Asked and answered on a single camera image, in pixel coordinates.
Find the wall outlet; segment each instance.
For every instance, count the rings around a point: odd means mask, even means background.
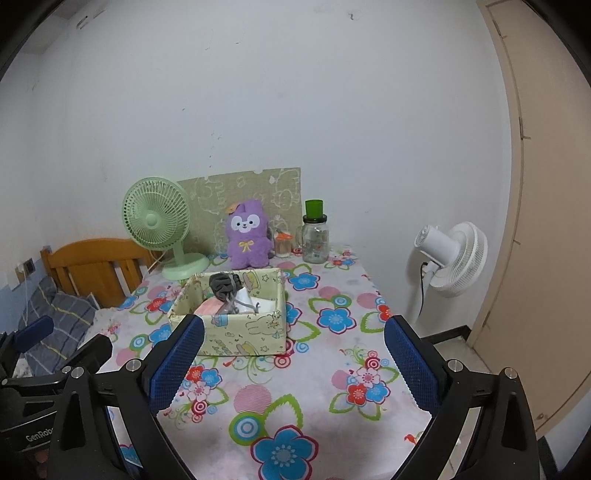
[[[35,271],[35,264],[33,263],[33,259],[29,258],[25,263],[22,264],[23,270],[25,271],[25,276],[28,277]]]
[[[18,287],[22,282],[25,281],[33,272],[35,271],[35,264],[33,263],[33,259],[29,258],[29,260],[24,261],[21,264],[18,264],[14,269],[14,275],[10,274],[7,276],[8,284],[10,285],[11,290],[14,290]]]

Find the gray plaid pillow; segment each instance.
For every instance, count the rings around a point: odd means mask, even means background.
[[[92,325],[95,311],[87,300],[58,291],[51,277],[39,282],[18,322],[20,329],[43,315],[53,319],[53,333],[25,353],[33,376],[52,374],[62,367]]]

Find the blue flower pattern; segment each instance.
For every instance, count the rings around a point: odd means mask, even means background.
[[[124,302],[119,305],[119,310],[126,310],[126,309],[130,309],[131,307],[134,306],[135,301],[138,299],[139,297],[136,295],[130,295],[129,297],[127,297]]]
[[[158,310],[160,310],[162,313],[168,313],[168,311],[172,308],[173,303],[174,300],[165,301],[160,307],[158,307]]]
[[[300,318],[301,310],[295,308],[291,303],[288,301],[285,302],[285,316],[287,317],[287,323],[290,325],[295,325],[298,318]]]
[[[119,445],[119,448],[121,449],[121,453],[123,454],[123,458],[125,458],[125,460],[127,460],[130,463],[133,463],[134,465],[142,466],[141,462],[139,461],[138,454],[136,453],[133,445]]]
[[[291,277],[287,281],[291,283],[295,291],[313,290],[318,287],[320,277],[312,273],[300,273],[296,277]]]
[[[262,464],[262,480],[308,479],[310,461],[317,453],[318,443],[293,425],[280,428],[275,438],[264,437],[252,445],[252,457]]]
[[[204,381],[209,388],[215,388],[222,382],[222,377],[217,373],[216,368],[211,368],[201,372],[201,380]]]
[[[158,330],[155,330],[152,333],[150,333],[148,339],[150,340],[150,342],[156,345],[156,343],[161,342],[162,340],[166,340],[168,337],[170,337],[170,334],[172,332],[173,331],[170,327],[170,324],[165,323]]]
[[[357,326],[357,322],[350,315],[351,312],[349,309],[344,307],[337,309],[322,309],[316,323],[339,335]]]
[[[376,402],[378,404],[384,403],[387,396],[390,395],[390,389],[386,387],[384,382],[380,382],[368,389],[365,393],[365,399],[368,401]]]

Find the white wall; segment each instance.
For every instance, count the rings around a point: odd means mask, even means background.
[[[18,263],[38,258],[43,246],[36,182],[29,169],[31,109],[38,56],[20,54],[0,82],[0,288]]]
[[[301,166],[332,240],[356,247],[403,314],[414,314],[420,227],[477,223],[490,242],[483,277],[456,300],[432,295],[416,328],[473,323],[511,165],[475,3],[126,0],[93,19],[103,4],[41,57],[31,161],[46,243],[124,236],[121,200],[144,176]]]
[[[562,470],[579,448],[591,426],[591,392],[546,434],[558,471]]]

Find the cartoon print box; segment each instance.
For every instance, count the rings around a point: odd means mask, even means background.
[[[200,315],[205,325],[201,356],[259,356],[285,353],[285,285],[279,268],[236,270],[244,285],[255,297],[274,300],[272,313],[237,313]],[[185,315],[213,296],[209,277],[214,273],[193,275],[170,308],[168,320],[174,329]]]

